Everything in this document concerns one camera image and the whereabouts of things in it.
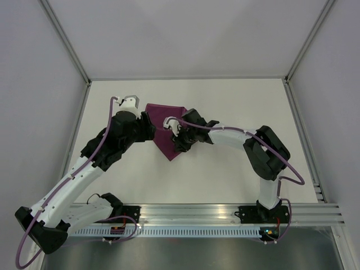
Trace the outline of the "purple cloth napkin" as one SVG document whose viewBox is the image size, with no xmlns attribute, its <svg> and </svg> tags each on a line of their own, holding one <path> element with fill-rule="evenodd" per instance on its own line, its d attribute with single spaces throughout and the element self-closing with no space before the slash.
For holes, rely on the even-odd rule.
<svg viewBox="0 0 360 270">
<path fill-rule="evenodd" d="M 185 107 L 159 105 L 148 103 L 145 111 L 148 113 L 152 124 L 156 127 L 154 144 L 162 152 L 162 154 L 169 160 L 175 159 L 180 152 L 175 151 L 175 145 L 172 141 L 174 135 L 173 131 L 176 130 L 175 120 L 171 120 L 169 124 L 164 126 L 168 118 L 180 119 L 181 116 L 187 112 Z"/>
</svg>

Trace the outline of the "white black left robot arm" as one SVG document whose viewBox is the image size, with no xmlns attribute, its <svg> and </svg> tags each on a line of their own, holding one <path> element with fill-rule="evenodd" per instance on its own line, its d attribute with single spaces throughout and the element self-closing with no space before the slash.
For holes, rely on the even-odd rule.
<svg viewBox="0 0 360 270">
<path fill-rule="evenodd" d="M 15 212 L 17 221 L 45 254 L 55 252 L 70 234 L 92 223 L 122 220 L 123 203 L 111 193 L 77 210 L 70 210 L 70 205 L 131 145 L 153 140 L 155 131 L 147 112 L 136 116 L 118 111 L 109 127 L 87 143 L 73 168 L 41 201 L 30 208 L 19 207 Z"/>
</svg>

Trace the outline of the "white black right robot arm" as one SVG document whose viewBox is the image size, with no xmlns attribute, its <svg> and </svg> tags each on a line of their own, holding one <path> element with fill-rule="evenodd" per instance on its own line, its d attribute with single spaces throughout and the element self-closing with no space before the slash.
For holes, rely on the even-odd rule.
<svg viewBox="0 0 360 270">
<path fill-rule="evenodd" d="M 242 224 L 289 223 L 289 207 L 279 198 L 279 175 L 286 169 L 290 153 L 274 131 L 263 125 L 247 132 L 240 128 L 221 125 L 219 121 L 206 121 L 195 109 L 173 116 L 163 122 L 173 132 L 176 152 L 187 152 L 196 142 L 225 145 L 245 151 L 250 165 L 259 177 L 259 197 L 254 206 L 239 206 L 234 215 Z"/>
</svg>

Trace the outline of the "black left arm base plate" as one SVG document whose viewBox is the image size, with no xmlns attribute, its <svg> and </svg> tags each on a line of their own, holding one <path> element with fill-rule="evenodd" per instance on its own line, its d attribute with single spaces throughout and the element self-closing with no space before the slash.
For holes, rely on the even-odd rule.
<svg viewBox="0 0 360 270">
<path fill-rule="evenodd" d="M 124 205 L 115 208 L 112 211 L 110 217 L 128 216 L 133 218 L 138 223 L 141 215 L 140 211 L 141 211 L 141 207 L 138 205 L 135 206 Z M 127 218 L 116 218 L 116 219 L 112 219 L 110 223 L 133 223 L 133 222 Z"/>
</svg>

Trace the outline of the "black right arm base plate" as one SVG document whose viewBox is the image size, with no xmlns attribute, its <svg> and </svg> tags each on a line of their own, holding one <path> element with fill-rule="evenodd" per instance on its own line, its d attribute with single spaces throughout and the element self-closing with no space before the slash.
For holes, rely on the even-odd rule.
<svg viewBox="0 0 360 270">
<path fill-rule="evenodd" d="M 234 212 L 241 224 L 288 224 L 290 212 L 286 205 L 280 205 L 272 210 L 257 206 L 241 205 Z"/>
</svg>

